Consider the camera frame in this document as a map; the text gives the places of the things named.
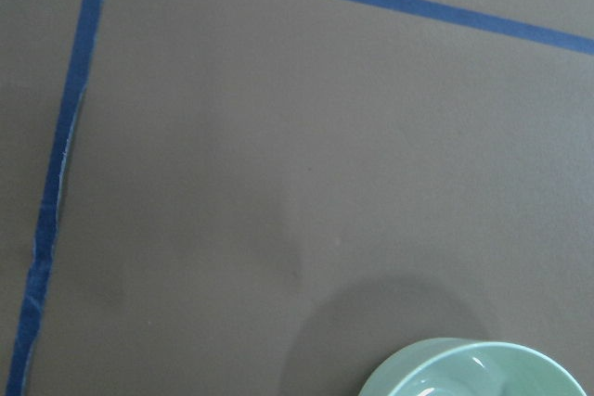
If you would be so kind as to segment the mint green bowl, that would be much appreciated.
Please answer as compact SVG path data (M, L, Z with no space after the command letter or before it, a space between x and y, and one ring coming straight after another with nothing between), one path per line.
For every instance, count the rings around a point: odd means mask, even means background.
M361 395L584 395L547 355L503 341L435 338L383 361Z

